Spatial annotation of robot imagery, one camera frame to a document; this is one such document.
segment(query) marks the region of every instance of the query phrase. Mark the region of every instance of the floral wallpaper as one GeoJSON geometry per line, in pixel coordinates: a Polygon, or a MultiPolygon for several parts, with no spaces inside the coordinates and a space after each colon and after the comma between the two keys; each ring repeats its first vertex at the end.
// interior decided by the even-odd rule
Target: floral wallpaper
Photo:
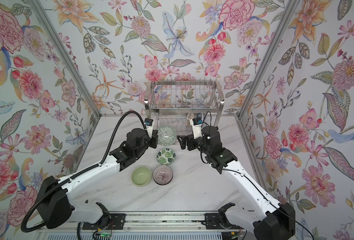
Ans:
{"type": "Polygon", "coordinates": [[[26,2],[0,2],[1,240],[33,237],[42,181],[76,169],[97,121],[26,2]]]}
{"type": "Polygon", "coordinates": [[[301,0],[242,124],[270,194],[314,239],[354,240],[354,1],[301,0]]]}
{"type": "MultiPolygon", "coordinates": [[[[235,114],[285,8],[285,0],[41,3],[102,114],[144,113],[147,82],[162,79],[220,80],[224,112],[235,114]]],[[[201,106],[210,99],[210,91],[189,94],[193,88],[184,85],[177,101],[201,106]]],[[[160,105],[176,103],[157,91],[160,105]]]]}

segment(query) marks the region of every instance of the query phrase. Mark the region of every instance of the metal corner post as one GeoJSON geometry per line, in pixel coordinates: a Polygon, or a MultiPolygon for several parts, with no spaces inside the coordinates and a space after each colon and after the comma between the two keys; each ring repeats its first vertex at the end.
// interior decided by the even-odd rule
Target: metal corner post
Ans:
{"type": "Polygon", "coordinates": [[[48,34],[56,50],[59,52],[61,59],[64,61],[65,67],[70,71],[79,91],[81,92],[81,94],[83,94],[84,99],[87,102],[92,113],[96,115],[99,119],[101,117],[101,113],[98,110],[96,104],[94,103],[92,96],[88,93],[88,89],[84,85],[79,71],[76,69],[73,62],[71,61],[67,51],[65,50],[64,45],[62,44],[61,39],[59,38],[57,32],[55,31],[55,28],[49,20],[49,17],[45,12],[44,7],[41,5],[40,0],[27,0],[27,2],[31,6],[32,11],[35,13],[39,23],[41,24],[41,27],[48,34]]]}
{"type": "Polygon", "coordinates": [[[289,3],[286,5],[286,8],[284,10],[284,13],[282,15],[282,18],[280,22],[278,23],[277,26],[277,31],[275,33],[275,36],[270,43],[269,48],[266,51],[266,54],[262,60],[261,67],[258,69],[255,80],[253,81],[253,84],[250,88],[249,93],[247,94],[247,97],[241,107],[241,110],[238,113],[238,119],[241,120],[243,114],[247,111],[253,96],[255,95],[257,87],[260,85],[261,79],[264,76],[267,68],[269,67],[269,64],[273,58],[273,55],[275,53],[275,50],[278,48],[278,44],[281,41],[282,36],[284,35],[287,26],[289,25],[289,22],[293,16],[293,13],[295,12],[295,9],[297,8],[300,0],[289,0],[289,3]]]}

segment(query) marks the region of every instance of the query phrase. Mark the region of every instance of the yellow bud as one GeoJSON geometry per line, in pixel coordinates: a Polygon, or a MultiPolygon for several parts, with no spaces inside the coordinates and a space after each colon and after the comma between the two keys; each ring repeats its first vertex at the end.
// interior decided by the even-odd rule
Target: yellow bud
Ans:
{"type": "Polygon", "coordinates": [[[350,199],[346,199],[346,204],[347,204],[349,207],[353,207],[353,203],[352,203],[352,201],[350,201],[350,199]]]}

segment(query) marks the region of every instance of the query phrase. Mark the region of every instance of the patterned bowl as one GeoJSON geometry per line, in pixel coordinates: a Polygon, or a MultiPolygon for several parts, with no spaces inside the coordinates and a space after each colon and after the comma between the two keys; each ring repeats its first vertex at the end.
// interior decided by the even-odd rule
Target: patterned bowl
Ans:
{"type": "Polygon", "coordinates": [[[156,159],[159,164],[169,165],[176,159],[176,153],[170,148],[163,148],[157,153],[156,159]]]}
{"type": "Polygon", "coordinates": [[[166,185],[173,179],[173,171],[169,166],[160,165],[153,171],[153,180],[158,185],[166,185]]]}
{"type": "Polygon", "coordinates": [[[169,125],[162,125],[158,130],[158,144],[167,147],[172,145],[177,139],[177,132],[169,125]]]}

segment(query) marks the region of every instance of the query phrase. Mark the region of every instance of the bowl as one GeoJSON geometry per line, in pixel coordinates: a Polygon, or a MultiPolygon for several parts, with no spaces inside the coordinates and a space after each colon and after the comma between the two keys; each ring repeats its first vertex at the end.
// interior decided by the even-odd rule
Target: bowl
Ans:
{"type": "Polygon", "coordinates": [[[167,147],[172,145],[177,139],[177,132],[169,125],[162,125],[158,130],[158,144],[167,147]]]}
{"type": "Polygon", "coordinates": [[[141,166],[132,173],[132,182],[138,187],[146,185],[152,178],[152,172],[149,168],[141,166]]]}
{"type": "Polygon", "coordinates": [[[157,153],[156,159],[159,164],[169,165],[175,161],[176,153],[170,148],[163,148],[157,153]]]}
{"type": "Polygon", "coordinates": [[[173,179],[173,171],[170,166],[160,165],[153,171],[153,180],[158,185],[166,185],[173,179]]]}

